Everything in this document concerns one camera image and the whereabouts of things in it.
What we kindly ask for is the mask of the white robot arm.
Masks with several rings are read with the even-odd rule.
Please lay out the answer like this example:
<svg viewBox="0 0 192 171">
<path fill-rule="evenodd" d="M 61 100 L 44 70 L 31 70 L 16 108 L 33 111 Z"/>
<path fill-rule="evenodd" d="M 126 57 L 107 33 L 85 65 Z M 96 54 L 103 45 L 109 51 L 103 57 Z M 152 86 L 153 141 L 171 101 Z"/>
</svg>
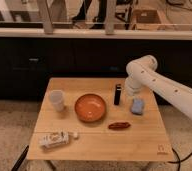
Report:
<svg viewBox="0 0 192 171">
<path fill-rule="evenodd" d="M 157 67 L 158 62 L 152 55 L 130 61 L 126 65 L 127 93 L 132 96 L 146 86 L 192 120 L 192 88 L 158 74 Z"/>
</svg>

